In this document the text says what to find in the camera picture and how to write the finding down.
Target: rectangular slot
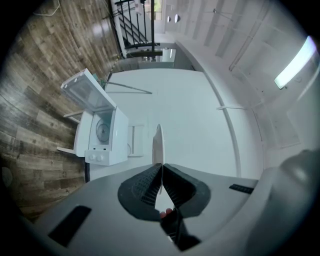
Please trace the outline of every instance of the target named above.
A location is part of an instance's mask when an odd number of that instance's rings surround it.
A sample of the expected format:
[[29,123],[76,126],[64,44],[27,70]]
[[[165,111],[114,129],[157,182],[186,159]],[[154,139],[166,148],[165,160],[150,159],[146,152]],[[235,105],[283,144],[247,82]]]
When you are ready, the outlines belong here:
[[231,185],[229,187],[229,189],[243,192],[243,193],[247,193],[247,194],[251,194],[254,191],[254,188],[252,188],[252,187],[247,187],[247,186],[242,186],[242,185],[237,185],[237,184]]
[[90,212],[91,209],[88,207],[77,206],[49,234],[49,237],[60,245],[67,247]]

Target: wall sconce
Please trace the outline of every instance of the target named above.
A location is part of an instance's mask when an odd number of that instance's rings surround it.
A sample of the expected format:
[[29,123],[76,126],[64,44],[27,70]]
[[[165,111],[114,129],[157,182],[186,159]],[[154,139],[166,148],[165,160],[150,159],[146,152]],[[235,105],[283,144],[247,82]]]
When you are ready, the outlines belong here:
[[179,22],[179,21],[180,21],[180,16],[179,16],[178,14],[176,14],[176,15],[174,16],[174,22],[177,23],[177,22]]

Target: ceiling light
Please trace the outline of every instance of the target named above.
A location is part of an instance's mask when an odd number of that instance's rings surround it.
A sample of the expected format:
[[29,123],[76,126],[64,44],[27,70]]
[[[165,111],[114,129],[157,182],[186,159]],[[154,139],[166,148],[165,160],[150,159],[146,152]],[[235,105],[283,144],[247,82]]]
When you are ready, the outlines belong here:
[[282,89],[294,76],[307,64],[317,50],[314,41],[308,36],[297,55],[288,66],[274,79],[274,82]]

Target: open lid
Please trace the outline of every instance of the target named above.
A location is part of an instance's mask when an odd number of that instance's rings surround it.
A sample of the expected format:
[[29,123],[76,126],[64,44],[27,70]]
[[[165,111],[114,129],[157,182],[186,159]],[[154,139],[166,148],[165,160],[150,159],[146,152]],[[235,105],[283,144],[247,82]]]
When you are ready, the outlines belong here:
[[61,85],[61,90],[79,106],[93,112],[114,110],[116,104],[86,68]]

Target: wood plank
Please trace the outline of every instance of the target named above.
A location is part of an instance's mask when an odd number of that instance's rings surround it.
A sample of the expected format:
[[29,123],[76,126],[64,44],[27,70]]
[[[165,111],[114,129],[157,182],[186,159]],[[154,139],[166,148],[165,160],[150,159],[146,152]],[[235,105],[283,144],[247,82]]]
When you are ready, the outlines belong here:
[[[1,162],[12,172],[12,199],[31,221],[85,183],[84,159],[57,150],[73,148],[77,129],[63,115],[81,110],[61,94],[62,82],[85,68],[104,79],[119,55],[104,0],[60,4],[51,17],[30,17],[0,78]],[[40,10],[54,6],[46,1]],[[124,60],[114,71],[130,68]]]

